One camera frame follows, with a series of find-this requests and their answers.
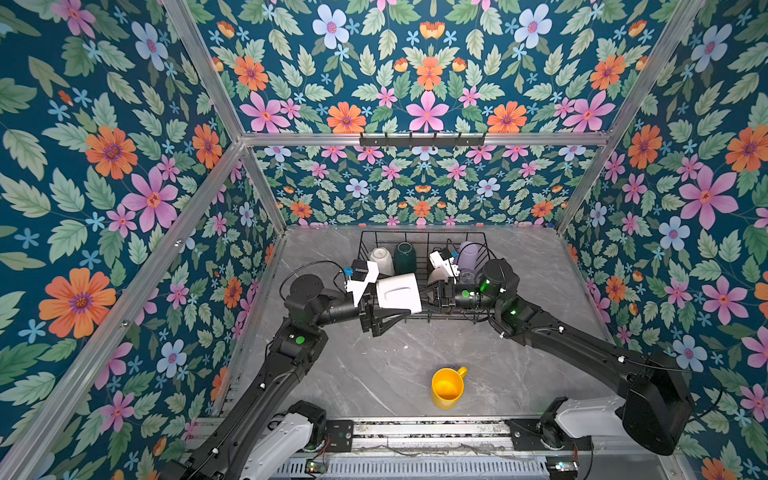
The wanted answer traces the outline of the yellow mug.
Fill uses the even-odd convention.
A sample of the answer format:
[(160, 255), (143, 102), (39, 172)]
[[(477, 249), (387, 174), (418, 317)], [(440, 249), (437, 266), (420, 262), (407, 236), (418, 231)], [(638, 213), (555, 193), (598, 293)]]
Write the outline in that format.
[(435, 406), (450, 410), (456, 406), (465, 391), (466, 367), (442, 368), (431, 380), (431, 398)]

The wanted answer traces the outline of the dark green mug white inside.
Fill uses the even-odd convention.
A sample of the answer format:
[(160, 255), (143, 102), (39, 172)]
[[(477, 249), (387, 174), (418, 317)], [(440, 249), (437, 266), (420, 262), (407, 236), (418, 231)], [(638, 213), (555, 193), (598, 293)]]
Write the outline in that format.
[(411, 243), (404, 241), (396, 245), (393, 254), (393, 267), (396, 275), (416, 272), (417, 255)]

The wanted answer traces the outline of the white mug red inside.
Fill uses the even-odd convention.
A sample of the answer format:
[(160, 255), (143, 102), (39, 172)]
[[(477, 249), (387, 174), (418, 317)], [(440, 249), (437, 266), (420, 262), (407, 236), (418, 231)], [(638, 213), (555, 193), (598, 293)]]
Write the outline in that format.
[(420, 289), (414, 273), (396, 275), (376, 282), (378, 306), (383, 309), (422, 312)]

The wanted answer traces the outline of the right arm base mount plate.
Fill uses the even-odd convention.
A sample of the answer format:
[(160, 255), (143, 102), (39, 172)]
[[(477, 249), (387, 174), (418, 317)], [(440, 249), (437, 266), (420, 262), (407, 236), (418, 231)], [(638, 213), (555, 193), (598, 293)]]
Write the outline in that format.
[(593, 450), (590, 437), (570, 437), (554, 420), (510, 418), (504, 423), (509, 427), (510, 438), (517, 451), (545, 450), (574, 453)]

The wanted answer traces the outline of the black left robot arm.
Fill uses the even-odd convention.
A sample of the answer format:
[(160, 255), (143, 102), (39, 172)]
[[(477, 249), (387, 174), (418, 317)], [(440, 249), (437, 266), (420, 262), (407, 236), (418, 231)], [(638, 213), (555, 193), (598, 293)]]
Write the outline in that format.
[(266, 349), (256, 378), (204, 443), (184, 461), (168, 463), (162, 479), (269, 479), (298, 451), (325, 439), (325, 413), (307, 402), (268, 426), (287, 396), (306, 376), (328, 342), (325, 326), (358, 320), (380, 336), (422, 310), (412, 274), (377, 280), (367, 273), (344, 291), (314, 274), (295, 279), (284, 300), (287, 315)]

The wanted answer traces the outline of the cream mug pink handle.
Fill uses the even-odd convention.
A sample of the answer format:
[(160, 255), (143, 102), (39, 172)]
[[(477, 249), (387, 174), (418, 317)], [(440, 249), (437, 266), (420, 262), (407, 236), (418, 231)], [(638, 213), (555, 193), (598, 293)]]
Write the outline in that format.
[(437, 269), (434, 269), (429, 274), (427, 279), (427, 285), (432, 285), (439, 281), (446, 281), (449, 278), (450, 278), (449, 272), (447, 272), (444, 268), (437, 268)]

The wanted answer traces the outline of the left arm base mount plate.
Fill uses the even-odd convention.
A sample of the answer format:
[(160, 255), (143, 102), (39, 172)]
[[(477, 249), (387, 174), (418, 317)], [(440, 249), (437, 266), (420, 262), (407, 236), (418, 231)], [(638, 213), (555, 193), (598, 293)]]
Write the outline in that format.
[(327, 420), (324, 433), (324, 452), (349, 453), (352, 451), (355, 433), (355, 422), (353, 420)]

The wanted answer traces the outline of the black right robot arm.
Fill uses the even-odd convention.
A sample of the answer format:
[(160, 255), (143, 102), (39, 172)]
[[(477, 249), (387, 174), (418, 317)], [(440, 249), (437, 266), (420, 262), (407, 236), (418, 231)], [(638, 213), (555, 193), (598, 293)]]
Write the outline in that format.
[(611, 436), (629, 438), (657, 455), (673, 454), (695, 408), (679, 369), (662, 354), (644, 356), (566, 324), (521, 297), (519, 283), (506, 260), (491, 259), (471, 283), (430, 282), (426, 298), (442, 313), (484, 311), (500, 338), (553, 355), (611, 389), (608, 397), (553, 400), (535, 431), (545, 447)]

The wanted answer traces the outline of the lilac plastic cup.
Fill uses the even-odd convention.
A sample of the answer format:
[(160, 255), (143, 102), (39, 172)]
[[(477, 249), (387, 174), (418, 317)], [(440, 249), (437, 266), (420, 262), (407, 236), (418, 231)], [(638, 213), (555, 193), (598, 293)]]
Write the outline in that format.
[(460, 245), (457, 254), (459, 280), (461, 283), (474, 283), (483, 245), (477, 242), (465, 241)]

